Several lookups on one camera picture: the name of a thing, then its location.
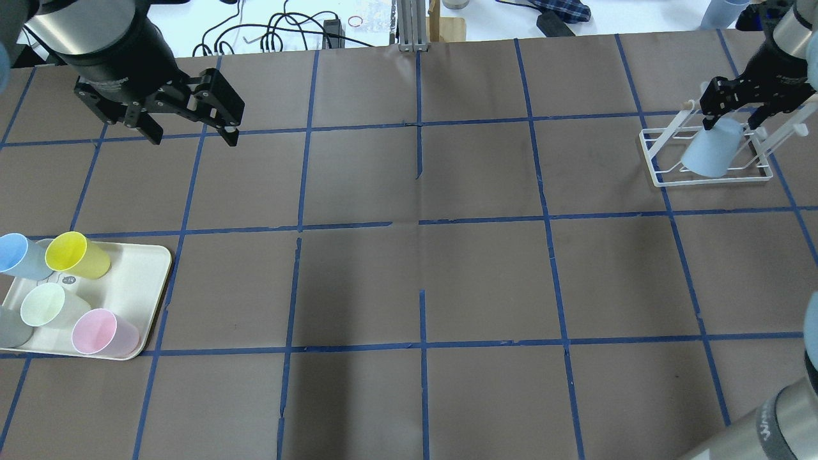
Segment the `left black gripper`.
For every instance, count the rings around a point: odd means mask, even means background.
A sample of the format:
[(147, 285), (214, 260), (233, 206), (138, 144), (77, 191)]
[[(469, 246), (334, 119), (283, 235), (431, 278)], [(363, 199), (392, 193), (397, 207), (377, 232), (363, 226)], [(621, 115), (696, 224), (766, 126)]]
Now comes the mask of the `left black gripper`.
[(217, 69), (182, 71), (146, 13), (62, 13), (61, 59), (77, 73), (74, 93), (108, 125), (122, 123), (160, 146), (154, 114), (210, 126), (237, 146), (245, 102)]

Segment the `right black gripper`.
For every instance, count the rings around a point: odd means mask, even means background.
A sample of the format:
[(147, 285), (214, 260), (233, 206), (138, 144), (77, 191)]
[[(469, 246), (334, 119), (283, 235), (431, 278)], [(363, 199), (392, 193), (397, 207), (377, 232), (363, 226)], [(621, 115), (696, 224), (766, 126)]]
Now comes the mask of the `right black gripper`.
[(791, 113), (816, 94), (807, 81), (807, 61), (762, 45), (735, 79), (712, 78), (705, 88), (699, 107), (706, 131), (726, 114), (746, 105), (759, 107), (748, 117), (749, 129), (759, 128), (769, 117)]

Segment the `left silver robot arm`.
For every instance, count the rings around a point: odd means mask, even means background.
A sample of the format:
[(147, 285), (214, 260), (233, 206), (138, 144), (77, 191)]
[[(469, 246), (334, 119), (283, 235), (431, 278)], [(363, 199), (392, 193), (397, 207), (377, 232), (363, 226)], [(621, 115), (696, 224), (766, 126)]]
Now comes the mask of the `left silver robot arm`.
[(154, 114), (174, 114), (213, 128), (228, 146), (240, 136), (245, 102), (217, 69), (182, 71), (148, 1), (3, 1), (2, 87), (12, 50), (28, 29), (50, 54), (78, 73), (73, 91), (108, 125), (122, 123), (158, 145)]

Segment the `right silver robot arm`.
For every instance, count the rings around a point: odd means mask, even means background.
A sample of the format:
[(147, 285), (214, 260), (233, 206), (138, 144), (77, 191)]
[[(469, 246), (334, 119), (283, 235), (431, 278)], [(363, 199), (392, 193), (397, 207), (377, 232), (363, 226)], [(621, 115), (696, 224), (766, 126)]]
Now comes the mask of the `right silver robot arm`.
[(816, 38), (816, 2), (797, 1), (774, 25), (735, 79), (714, 77), (699, 99), (703, 128), (712, 130), (726, 114), (746, 105), (757, 108), (748, 128), (769, 117), (791, 113), (815, 93), (808, 81), (808, 49)]

